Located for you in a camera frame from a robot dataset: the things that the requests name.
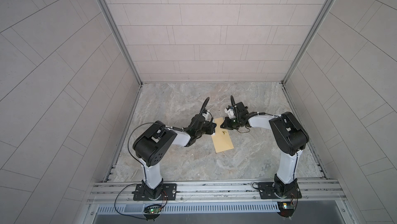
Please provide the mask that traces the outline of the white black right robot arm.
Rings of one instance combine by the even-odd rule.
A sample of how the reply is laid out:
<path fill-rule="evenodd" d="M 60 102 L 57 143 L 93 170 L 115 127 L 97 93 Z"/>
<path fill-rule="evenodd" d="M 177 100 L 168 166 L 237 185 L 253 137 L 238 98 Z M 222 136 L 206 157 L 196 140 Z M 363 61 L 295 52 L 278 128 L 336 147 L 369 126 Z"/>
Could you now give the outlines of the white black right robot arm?
<path fill-rule="evenodd" d="M 242 102 L 236 103 L 231 96 L 231 105 L 225 109 L 227 117 L 221 128 L 236 130 L 240 128 L 264 128 L 273 132 L 275 141 L 281 150 L 280 164 L 275 174 L 274 183 L 266 185 L 258 183 L 256 190 L 260 191 L 261 198 L 268 194 L 274 198 L 301 198 L 298 187 L 296 170 L 303 150 L 309 142 L 309 135 L 291 112 L 272 115 L 265 112 L 249 112 Z"/>

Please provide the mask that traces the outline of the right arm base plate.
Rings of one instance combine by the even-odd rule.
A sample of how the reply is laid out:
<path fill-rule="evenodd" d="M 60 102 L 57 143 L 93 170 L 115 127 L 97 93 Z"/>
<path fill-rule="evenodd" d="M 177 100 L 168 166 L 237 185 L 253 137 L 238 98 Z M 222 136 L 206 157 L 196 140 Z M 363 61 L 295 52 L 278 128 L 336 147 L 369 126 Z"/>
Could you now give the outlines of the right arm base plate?
<path fill-rule="evenodd" d="M 301 199 L 302 194 L 296 181 L 289 184 L 282 182 L 259 182 L 257 189 L 261 199 Z"/>

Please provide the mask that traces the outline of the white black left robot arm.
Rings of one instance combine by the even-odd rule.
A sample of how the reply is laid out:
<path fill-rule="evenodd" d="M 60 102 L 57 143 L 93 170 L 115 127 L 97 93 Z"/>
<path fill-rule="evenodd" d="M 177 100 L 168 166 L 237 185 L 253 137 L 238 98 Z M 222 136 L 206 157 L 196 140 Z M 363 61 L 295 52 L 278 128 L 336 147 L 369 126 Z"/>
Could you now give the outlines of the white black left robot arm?
<path fill-rule="evenodd" d="M 142 180 L 143 196 L 150 199 L 158 199 L 163 191 L 163 177 L 160 173 L 160 161 L 171 145 L 189 147 L 203 135 L 213 135 L 217 124 L 213 118 L 208 120 L 206 106 L 209 98 L 204 101 L 199 114 L 196 114 L 186 128 L 166 126 L 161 121 L 151 123 L 151 126 L 141 134 L 134 142 L 132 148 L 134 157 L 143 167 Z"/>

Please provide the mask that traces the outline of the tan kraft envelope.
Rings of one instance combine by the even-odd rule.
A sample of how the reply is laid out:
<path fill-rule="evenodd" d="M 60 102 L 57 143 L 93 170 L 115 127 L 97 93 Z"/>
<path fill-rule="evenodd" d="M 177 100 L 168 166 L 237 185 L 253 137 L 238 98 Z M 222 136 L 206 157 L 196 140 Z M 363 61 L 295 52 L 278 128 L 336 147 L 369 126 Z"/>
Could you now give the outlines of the tan kraft envelope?
<path fill-rule="evenodd" d="M 216 128 L 215 128 L 215 133 L 212 134 L 212 140 L 216 153 L 221 153 L 224 151 L 234 149 L 228 130 L 220 127 L 223 122 L 224 119 L 221 117 L 214 119 Z"/>

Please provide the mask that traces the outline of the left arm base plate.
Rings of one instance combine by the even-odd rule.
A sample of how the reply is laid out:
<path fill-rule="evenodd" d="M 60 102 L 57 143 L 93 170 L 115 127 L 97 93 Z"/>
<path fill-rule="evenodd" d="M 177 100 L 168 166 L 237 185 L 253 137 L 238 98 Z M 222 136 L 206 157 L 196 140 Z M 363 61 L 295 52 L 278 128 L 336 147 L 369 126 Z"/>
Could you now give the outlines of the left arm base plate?
<path fill-rule="evenodd" d="M 134 201 L 175 200 L 177 184 L 160 183 L 155 189 L 149 188 L 144 183 L 136 186 L 133 196 Z"/>

